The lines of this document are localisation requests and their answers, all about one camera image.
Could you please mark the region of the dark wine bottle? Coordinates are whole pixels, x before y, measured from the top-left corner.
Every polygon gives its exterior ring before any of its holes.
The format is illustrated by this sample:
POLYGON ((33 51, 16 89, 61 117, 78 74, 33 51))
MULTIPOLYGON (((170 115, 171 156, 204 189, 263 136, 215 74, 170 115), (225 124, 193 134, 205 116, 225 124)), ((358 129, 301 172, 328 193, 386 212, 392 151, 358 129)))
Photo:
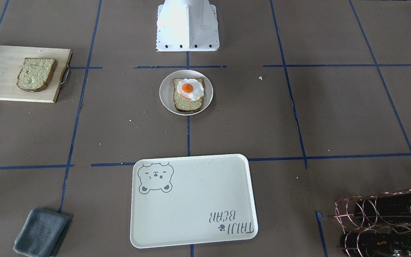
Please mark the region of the dark wine bottle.
POLYGON ((350 257, 411 257, 411 236, 350 232, 341 236, 340 249, 350 257))
POLYGON ((411 223, 411 192, 364 200, 356 206, 355 216, 372 223, 411 223))

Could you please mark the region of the white round plate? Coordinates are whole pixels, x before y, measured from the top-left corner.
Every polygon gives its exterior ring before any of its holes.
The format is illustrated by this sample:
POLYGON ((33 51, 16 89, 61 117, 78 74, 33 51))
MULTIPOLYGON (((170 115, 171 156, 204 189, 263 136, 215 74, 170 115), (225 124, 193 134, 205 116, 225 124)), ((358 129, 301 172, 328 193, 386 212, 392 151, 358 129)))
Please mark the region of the white round plate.
POLYGON ((213 95, 210 80, 192 70, 169 74, 159 88, 159 98, 166 109, 184 116, 202 112, 212 102, 213 95))

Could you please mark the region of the wooden cutting board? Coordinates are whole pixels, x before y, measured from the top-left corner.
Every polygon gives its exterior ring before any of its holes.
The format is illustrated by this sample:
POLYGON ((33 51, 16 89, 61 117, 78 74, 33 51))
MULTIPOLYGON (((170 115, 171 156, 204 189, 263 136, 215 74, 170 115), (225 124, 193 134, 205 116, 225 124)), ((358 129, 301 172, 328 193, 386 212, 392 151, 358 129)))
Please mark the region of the wooden cutting board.
POLYGON ((55 103, 71 55, 71 49, 0 45, 0 100, 55 103), (17 77, 26 57, 57 61, 57 67, 45 90, 26 92, 17 87, 17 77))

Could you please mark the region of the bread slice under egg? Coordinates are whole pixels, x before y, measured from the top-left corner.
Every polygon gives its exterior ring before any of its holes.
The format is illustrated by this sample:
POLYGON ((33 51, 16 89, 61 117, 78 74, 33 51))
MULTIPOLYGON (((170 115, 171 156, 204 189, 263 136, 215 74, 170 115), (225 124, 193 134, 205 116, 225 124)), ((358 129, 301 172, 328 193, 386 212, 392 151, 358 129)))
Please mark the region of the bread slice under egg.
POLYGON ((173 79, 173 102, 174 105, 176 107, 176 109, 180 112, 197 112, 202 108, 202 104, 203 104, 203 99, 204 96, 201 100, 199 101, 188 101, 182 97, 180 97, 180 95, 177 94, 177 90, 175 89, 175 83, 181 78, 174 78, 173 79))

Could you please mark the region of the bread slice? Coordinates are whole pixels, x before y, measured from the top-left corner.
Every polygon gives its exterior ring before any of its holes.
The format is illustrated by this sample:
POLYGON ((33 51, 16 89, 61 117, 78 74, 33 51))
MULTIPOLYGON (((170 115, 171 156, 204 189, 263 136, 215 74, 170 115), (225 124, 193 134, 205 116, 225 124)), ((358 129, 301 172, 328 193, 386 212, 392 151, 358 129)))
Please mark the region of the bread slice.
POLYGON ((177 94, 177 90, 175 89, 175 83, 181 78, 174 78, 173 79, 173 102, 174 105, 176 107, 176 109, 180 112, 197 112, 202 108, 202 104, 203 104, 203 99, 204 96, 201 100, 199 101, 188 101, 182 97, 180 97, 180 95, 177 94))
POLYGON ((47 88, 56 67, 56 59, 26 57, 16 86, 26 92, 41 92, 47 88))

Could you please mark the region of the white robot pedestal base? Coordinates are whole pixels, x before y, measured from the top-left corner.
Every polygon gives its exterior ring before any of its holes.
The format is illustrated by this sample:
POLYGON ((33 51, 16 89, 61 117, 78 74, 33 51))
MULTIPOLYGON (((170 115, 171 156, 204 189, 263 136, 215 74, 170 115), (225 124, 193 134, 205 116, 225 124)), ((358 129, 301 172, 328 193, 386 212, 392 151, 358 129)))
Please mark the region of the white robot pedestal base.
POLYGON ((208 0, 165 0, 158 6, 156 50, 217 51, 217 9, 208 0))

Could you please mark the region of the fried egg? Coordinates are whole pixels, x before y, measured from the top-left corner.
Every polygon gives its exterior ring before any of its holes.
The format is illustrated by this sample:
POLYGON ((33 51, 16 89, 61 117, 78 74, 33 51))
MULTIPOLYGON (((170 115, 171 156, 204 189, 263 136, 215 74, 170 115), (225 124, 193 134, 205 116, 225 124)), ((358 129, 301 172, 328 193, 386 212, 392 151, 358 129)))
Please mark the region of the fried egg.
POLYGON ((180 97, 188 101, 199 101, 204 96, 204 83, 200 78, 179 79, 175 89, 180 97))

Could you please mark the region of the grey folded cloth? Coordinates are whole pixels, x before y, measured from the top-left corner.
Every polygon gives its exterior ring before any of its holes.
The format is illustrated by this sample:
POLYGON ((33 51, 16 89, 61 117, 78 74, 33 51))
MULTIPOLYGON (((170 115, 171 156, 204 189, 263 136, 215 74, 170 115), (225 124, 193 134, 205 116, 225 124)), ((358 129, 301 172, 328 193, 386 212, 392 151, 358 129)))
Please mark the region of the grey folded cloth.
POLYGON ((72 218, 42 208, 32 209, 15 239, 13 250, 28 257, 55 257, 72 218))

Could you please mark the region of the white bear tray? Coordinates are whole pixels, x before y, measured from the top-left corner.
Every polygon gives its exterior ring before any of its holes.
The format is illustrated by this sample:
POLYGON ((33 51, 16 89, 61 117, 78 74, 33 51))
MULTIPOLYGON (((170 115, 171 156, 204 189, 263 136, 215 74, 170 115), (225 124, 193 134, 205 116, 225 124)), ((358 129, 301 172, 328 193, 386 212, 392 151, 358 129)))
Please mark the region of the white bear tray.
POLYGON ((240 153, 143 159, 133 166, 130 241, 137 248, 253 239, 258 219, 240 153))

